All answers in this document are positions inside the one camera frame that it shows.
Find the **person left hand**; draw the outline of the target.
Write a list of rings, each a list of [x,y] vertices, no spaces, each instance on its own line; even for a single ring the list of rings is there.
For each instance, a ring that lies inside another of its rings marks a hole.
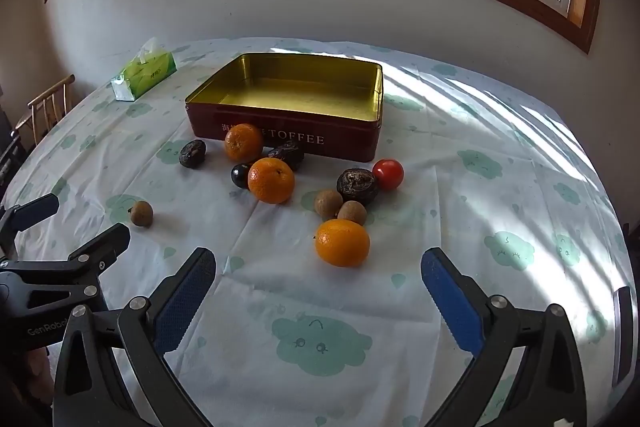
[[[39,348],[27,353],[28,389],[30,394],[45,405],[51,405],[54,382],[51,375],[49,350]]]

